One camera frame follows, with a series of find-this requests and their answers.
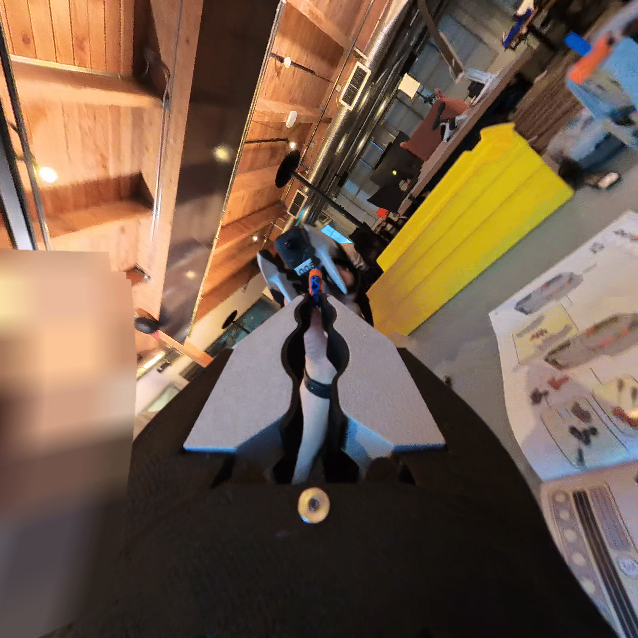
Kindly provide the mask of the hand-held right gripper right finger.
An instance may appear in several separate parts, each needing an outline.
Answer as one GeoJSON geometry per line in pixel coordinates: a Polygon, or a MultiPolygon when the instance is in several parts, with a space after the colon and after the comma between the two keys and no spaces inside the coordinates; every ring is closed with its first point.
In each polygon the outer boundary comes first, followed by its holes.
{"type": "Polygon", "coordinates": [[[336,369],[322,466],[329,483],[356,483],[378,459],[444,451],[446,442],[399,350],[336,297],[323,301],[336,369]]]}

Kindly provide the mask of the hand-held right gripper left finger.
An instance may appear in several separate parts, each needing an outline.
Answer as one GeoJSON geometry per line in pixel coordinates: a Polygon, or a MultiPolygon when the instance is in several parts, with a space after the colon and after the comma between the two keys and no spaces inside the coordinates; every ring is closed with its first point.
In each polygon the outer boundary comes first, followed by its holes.
{"type": "Polygon", "coordinates": [[[292,300],[232,350],[186,452],[232,456],[291,482],[302,434],[305,304],[305,295],[292,300]]]}

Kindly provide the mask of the person's left forearm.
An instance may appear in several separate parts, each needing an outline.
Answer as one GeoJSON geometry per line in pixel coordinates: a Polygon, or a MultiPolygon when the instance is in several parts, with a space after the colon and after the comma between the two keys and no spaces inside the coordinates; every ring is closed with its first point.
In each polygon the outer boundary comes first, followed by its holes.
{"type": "Polygon", "coordinates": [[[300,389],[302,439],[293,471],[292,484],[307,481],[325,442],[329,427],[330,400],[319,397],[306,387],[300,389]]]}

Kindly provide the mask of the grey desk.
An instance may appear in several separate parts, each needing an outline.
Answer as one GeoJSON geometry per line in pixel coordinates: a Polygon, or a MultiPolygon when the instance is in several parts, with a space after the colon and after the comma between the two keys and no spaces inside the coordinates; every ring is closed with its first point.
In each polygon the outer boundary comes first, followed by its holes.
{"type": "Polygon", "coordinates": [[[637,154],[610,160],[621,180],[609,190],[584,187],[530,231],[404,340],[497,435],[535,497],[540,479],[524,457],[506,414],[498,343],[489,312],[544,274],[626,211],[637,210],[637,154]]]}

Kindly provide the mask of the person's left hand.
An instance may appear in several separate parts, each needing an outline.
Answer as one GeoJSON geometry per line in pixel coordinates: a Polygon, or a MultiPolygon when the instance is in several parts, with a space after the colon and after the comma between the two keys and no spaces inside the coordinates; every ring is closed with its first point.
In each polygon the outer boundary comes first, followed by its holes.
{"type": "Polygon", "coordinates": [[[319,384],[331,385],[337,372],[327,356],[328,337],[318,307],[311,308],[310,323],[304,333],[304,347],[307,376],[319,384]]]}

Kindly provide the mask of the black pole stand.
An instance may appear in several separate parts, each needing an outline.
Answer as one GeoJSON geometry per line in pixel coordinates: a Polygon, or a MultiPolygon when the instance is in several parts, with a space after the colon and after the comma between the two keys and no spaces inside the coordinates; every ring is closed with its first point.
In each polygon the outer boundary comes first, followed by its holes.
{"type": "Polygon", "coordinates": [[[339,212],[342,216],[344,216],[348,221],[353,223],[355,227],[360,228],[363,226],[363,223],[360,222],[355,216],[351,215],[345,208],[340,206],[338,203],[334,202],[327,194],[321,191],[318,187],[311,184],[305,177],[303,177],[298,168],[301,164],[300,159],[300,151],[298,149],[291,150],[285,157],[282,159],[279,164],[274,183],[277,188],[282,188],[286,186],[293,179],[296,179],[306,187],[312,194],[318,197],[324,204],[333,208],[333,210],[339,212]]]}

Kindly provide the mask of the black monitor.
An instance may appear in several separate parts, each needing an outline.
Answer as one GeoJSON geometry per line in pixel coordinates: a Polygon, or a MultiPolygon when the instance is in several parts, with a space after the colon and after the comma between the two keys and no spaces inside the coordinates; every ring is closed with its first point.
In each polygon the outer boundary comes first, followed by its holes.
{"type": "Polygon", "coordinates": [[[424,162],[405,146],[409,140],[406,133],[399,132],[371,173],[370,180],[378,188],[367,202],[379,209],[397,213],[406,197],[401,184],[420,173],[424,162]]]}

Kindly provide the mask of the yellow plastic bin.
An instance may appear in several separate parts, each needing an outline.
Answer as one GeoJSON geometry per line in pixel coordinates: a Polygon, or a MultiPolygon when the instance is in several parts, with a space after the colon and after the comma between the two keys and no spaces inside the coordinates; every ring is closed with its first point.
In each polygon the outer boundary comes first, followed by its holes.
{"type": "Polygon", "coordinates": [[[513,123],[484,128],[380,254],[375,329],[409,335],[573,195],[513,123]]]}

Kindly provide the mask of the brown cardboard box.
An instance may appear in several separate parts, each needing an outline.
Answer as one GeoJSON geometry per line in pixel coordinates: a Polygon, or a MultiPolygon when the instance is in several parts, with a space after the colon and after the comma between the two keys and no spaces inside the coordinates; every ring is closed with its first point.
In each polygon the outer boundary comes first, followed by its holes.
{"type": "Polygon", "coordinates": [[[419,159],[427,161],[442,143],[442,134],[439,127],[434,127],[439,108],[444,105],[442,117],[444,119],[460,116],[465,113],[468,104],[465,100],[451,98],[443,94],[439,89],[435,90],[435,100],[421,124],[417,127],[410,139],[401,142],[400,147],[419,159]]]}

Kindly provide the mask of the air vent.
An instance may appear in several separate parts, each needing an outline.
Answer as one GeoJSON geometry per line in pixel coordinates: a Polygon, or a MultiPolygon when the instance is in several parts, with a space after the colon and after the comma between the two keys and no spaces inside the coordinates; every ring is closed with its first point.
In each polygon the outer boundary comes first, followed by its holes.
{"type": "Polygon", "coordinates": [[[371,69],[357,61],[339,94],[339,105],[351,111],[357,105],[371,76],[371,69]]]}

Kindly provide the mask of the open white instruction booklet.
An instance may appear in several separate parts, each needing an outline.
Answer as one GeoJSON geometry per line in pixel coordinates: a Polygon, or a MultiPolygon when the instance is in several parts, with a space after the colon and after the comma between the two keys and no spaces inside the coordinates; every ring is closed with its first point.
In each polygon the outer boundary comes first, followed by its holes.
{"type": "Polygon", "coordinates": [[[546,524],[620,637],[637,636],[637,213],[489,314],[546,524]]]}

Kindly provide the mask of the long background workbench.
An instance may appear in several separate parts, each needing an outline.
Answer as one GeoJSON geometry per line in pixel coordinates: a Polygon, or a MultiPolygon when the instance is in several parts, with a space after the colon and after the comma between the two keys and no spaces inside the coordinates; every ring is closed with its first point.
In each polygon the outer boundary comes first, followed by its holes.
{"type": "Polygon", "coordinates": [[[528,47],[519,52],[519,55],[503,68],[493,80],[486,85],[479,96],[479,100],[470,105],[463,114],[466,118],[460,122],[458,128],[452,133],[447,142],[440,142],[430,158],[422,165],[419,177],[412,180],[410,190],[408,190],[403,202],[398,207],[398,214],[405,214],[410,205],[423,192],[430,180],[443,164],[450,158],[451,154],[459,147],[459,144],[477,125],[480,118],[488,111],[490,106],[499,97],[508,83],[515,77],[516,73],[531,59],[535,49],[528,47]]]}

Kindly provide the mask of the small grey case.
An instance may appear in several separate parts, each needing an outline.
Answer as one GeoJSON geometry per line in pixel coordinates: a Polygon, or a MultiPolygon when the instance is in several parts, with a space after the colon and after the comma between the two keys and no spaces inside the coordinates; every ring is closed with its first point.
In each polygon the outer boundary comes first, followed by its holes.
{"type": "Polygon", "coordinates": [[[607,131],[601,119],[582,109],[550,139],[545,155],[556,164],[568,159],[589,171],[598,169],[624,148],[625,144],[607,131]]]}

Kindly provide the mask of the toy robot model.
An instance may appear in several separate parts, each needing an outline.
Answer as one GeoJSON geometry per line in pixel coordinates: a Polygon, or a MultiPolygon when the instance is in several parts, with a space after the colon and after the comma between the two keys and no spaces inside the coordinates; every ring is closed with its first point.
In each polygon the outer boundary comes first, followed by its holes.
{"type": "Polygon", "coordinates": [[[637,2],[631,1],[587,40],[565,84],[592,116],[637,137],[637,2]]]}

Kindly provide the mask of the silver air duct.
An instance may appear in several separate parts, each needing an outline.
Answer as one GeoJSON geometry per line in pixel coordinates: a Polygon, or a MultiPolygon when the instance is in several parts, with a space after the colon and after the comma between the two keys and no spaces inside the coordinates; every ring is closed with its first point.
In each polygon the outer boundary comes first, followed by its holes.
{"type": "Polygon", "coordinates": [[[370,73],[366,76],[352,107],[339,105],[306,179],[327,193],[332,178],[356,145],[366,119],[383,92],[398,77],[403,64],[422,37],[425,23],[417,1],[390,1],[363,55],[356,62],[370,73]]]}

